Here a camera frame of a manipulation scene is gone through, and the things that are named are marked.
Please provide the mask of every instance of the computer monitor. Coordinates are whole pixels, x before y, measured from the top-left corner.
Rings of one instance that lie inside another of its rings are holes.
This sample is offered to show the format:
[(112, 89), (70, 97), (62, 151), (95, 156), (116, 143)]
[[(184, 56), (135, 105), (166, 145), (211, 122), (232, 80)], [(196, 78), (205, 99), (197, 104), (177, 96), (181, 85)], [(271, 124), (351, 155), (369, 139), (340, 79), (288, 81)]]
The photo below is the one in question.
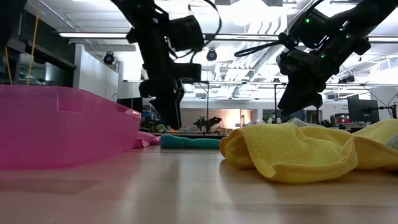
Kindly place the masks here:
[(378, 107), (377, 100), (348, 99), (349, 119), (352, 122), (379, 122)]

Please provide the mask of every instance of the laboratory room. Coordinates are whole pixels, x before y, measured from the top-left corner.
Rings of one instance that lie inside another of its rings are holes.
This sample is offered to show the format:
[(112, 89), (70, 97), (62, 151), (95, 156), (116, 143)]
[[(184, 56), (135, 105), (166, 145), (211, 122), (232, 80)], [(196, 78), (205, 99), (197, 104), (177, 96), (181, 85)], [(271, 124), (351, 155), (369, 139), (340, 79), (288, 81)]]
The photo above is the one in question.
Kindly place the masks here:
[(0, 6), (1, 223), (397, 223), (397, 0)]

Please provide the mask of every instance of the teal cloth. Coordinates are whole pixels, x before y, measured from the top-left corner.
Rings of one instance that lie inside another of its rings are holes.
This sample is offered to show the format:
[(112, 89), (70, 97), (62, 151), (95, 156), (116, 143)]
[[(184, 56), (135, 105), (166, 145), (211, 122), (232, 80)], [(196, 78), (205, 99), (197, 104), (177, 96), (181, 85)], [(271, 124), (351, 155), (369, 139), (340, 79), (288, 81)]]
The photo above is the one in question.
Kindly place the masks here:
[(220, 140), (217, 139), (189, 139), (164, 134), (160, 138), (160, 146), (172, 149), (219, 149)]

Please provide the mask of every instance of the wooden surface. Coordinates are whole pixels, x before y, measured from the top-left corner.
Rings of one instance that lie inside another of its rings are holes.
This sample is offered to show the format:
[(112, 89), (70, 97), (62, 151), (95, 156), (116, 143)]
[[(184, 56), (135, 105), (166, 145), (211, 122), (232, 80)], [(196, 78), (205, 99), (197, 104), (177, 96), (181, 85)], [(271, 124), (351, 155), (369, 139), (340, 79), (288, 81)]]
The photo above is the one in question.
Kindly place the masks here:
[(398, 176), (354, 172), (307, 185), (265, 181), (217, 151), (125, 152), (62, 170), (0, 171), (8, 224), (398, 223)]

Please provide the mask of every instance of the pink plastic container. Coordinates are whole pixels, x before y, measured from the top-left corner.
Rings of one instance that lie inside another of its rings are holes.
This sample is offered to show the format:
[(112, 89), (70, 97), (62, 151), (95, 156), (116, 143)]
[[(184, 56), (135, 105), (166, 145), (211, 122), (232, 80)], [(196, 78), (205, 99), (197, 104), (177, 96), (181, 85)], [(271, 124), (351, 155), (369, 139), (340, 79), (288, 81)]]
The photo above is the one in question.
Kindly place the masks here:
[(53, 169), (132, 148), (141, 114), (87, 91), (0, 85), (0, 169)]

